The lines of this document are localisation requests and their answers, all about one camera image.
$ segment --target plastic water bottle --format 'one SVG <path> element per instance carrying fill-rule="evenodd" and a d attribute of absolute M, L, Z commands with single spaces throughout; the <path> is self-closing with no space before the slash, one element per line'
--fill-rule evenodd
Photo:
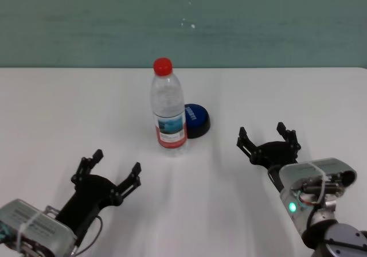
<path fill-rule="evenodd" d="M 154 62 L 150 99 L 159 144 L 168 155 L 181 154 L 188 140 L 181 85 L 168 58 Z"/>

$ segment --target green wall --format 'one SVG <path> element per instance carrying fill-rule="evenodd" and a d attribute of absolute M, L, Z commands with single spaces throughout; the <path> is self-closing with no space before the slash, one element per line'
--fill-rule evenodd
<path fill-rule="evenodd" d="M 366 67 L 367 0 L 0 0 L 0 66 L 150 67 L 159 56 Z"/>

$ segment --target white table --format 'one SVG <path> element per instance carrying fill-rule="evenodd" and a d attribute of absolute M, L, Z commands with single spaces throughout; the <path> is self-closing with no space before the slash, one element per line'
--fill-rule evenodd
<path fill-rule="evenodd" d="M 117 183 L 136 161 L 142 186 L 106 208 L 92 257 L 308 257 L 265 169 L 236 147 L 240 126 L 259 145 L 295 129 L 298 161 L 336 157 L 358 173 L 337 219 L 367 229 L 367 71 L 176 69 L 187 103 L 212 128 L 178 158 L 161 154 L 150 111 L 149 69 L 0 69 L 0 205 L 21 198 L 61 208 L 70 177 L 98 148 L 94 173 Z M 94 223 L 82 248 L 95 236 Z M 1 257 L 18 256 L 5 246 Z"/>

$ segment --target blue container lid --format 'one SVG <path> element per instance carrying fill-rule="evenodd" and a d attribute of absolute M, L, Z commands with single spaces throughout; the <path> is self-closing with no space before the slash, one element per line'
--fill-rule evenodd
<path fill-rule="evenodd" d="M 210 119 L 207 110 L 198 104 L 186 104 L 186 128 L 188 138 L 198 138 L 210 129 Z"/>

